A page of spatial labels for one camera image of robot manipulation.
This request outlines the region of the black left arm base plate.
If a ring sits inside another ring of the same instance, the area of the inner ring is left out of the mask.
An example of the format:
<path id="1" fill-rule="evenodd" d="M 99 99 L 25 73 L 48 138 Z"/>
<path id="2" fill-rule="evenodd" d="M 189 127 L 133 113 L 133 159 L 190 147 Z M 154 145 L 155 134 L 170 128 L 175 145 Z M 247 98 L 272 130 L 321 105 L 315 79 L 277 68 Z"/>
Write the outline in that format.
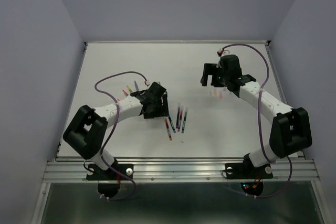
<path id="1" fill-rule="evenodd" d="M 116 201 L 127 199 L 135 193 L 136 183 L 133 180 L 134 165 L 130 163 L 112 164 L 112 168 L 102 170 L 96 164 L 83 164 L 86 180 L 98 182 L 97 192 L 101 199 Z"/>

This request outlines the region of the dark red marker pen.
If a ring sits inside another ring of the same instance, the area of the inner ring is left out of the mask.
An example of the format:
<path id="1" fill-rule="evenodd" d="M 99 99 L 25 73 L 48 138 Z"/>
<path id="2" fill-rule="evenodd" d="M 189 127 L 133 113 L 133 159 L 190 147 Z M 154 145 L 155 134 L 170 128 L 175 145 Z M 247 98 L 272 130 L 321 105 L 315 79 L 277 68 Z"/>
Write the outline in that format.
<path id="1" fill-rule="evenodd" d="M 181 105 L 179 104 L 179 105 L 177 106 L 176 131 L 179 129 L 180 113 L 181 113 Z"/>

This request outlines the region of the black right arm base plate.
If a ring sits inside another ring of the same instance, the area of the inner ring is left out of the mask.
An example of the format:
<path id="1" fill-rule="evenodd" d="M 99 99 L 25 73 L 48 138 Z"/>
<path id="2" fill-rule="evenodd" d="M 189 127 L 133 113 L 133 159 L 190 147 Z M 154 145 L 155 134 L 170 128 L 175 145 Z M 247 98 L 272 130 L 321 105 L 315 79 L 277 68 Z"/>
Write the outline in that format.
<path id="1" fill-rule="evenodd" d="M 272 179 L 273 173 L 269 164 L 254 167 L 250 164 L 225 164 L 221 175 L 228 180 L 240 180 L 242 191 L 247 195 L 261 196 L 264 190 L 264 179 Z"/>

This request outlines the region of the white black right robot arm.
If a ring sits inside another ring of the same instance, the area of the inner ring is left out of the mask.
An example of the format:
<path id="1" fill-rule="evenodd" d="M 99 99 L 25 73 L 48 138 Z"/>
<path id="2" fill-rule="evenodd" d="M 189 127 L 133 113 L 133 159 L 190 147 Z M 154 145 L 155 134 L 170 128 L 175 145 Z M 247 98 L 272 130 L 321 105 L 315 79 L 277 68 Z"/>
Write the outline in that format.
<path id="1" fill-rule="evenodd" d="M 200 80 L 202 86 L 207 86 L 208 77 L 212 78 L 211 86 L 226 87 L 254 107 L 259 118 L 264 116 L 271 124 L 269 142 L 246 154 L 234 171 L 253 177 L 260 172 L 260 167 L 312 145 L 308 112 L 280 102 L 253 76 L 243 74 L 236 55 L 222 56 L 218 63 L 206 63 Z"/>

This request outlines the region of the red orange marker pen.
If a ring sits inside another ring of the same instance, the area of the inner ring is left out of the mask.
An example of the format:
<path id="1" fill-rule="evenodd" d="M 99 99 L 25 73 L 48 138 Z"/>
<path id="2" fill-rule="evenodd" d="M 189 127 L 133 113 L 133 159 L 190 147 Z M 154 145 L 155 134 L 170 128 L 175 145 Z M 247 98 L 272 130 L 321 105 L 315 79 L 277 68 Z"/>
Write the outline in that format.
<path id="1" fill-rule="evenodd" d="M 169 126 L 169 122 L 167 118 L 165 118 L 165 126 L 166 126 L 166 131 L 167 131 L 169 140 L 172 141 L 172 135 L 171 135 L 170 126 Z"/>

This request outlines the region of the blue marker pen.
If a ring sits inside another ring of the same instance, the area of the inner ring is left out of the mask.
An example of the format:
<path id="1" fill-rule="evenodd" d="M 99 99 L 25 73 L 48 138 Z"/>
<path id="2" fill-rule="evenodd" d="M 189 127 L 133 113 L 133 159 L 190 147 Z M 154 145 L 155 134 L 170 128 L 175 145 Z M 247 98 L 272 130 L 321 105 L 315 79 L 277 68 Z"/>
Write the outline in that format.
<path id="1" fill-rule="evenodd" d="M 172 118 L 171 118 L 170 115 L 168 116 L 168 120 L 169 120 L 169 122 L 170 122 L 170 125 L 171 125 L 171 128 L 172 128 L 172 130 L 173 130 L 173 133 L 176 133 L 176 129 L 175 129 L 173 120 L 172 120 Z"/>

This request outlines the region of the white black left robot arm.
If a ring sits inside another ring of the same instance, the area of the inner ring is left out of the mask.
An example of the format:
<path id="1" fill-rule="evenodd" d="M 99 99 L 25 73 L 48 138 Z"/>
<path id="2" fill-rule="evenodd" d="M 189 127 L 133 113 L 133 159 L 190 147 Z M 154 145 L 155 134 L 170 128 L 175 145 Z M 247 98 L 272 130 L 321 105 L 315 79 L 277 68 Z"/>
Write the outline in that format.
<path id="1" fill-rule="evenodd" d="M 125 74 L 141 76 L 146 89 L 132 92 L 118 101 L 110 93 L 98 88 L 100 83 Z M 97 165 L 99 173 L 104 178 L 110 179 L 119 172 L 116 169 L 116 159 L 105 150 L 105 146 L 118 123 L 136 116 L 143 116 L 144 119 L 168 117 L 167 90 L 158 82 L 150 83 L 143 74 L 136 71 L 107 76 L 96 82 L 94 88 L 97 92 L 110 97 L 112 103 L 98 108 L 81 106 L 65 129 L 62 138 L 84 160 Z"/>

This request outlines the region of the grey purple marker pen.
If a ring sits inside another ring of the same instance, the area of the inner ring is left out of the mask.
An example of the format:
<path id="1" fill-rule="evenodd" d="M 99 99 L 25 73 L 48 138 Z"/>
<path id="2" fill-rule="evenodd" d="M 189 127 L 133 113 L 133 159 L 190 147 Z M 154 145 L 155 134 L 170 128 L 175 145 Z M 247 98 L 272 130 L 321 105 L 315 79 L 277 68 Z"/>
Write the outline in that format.
<path id="1" fill-rule="evenodd" d="M 136 81 L 134 81 L 134 86 L 135 86 L 136 91 L 139 91 L 139 87 Z"/>

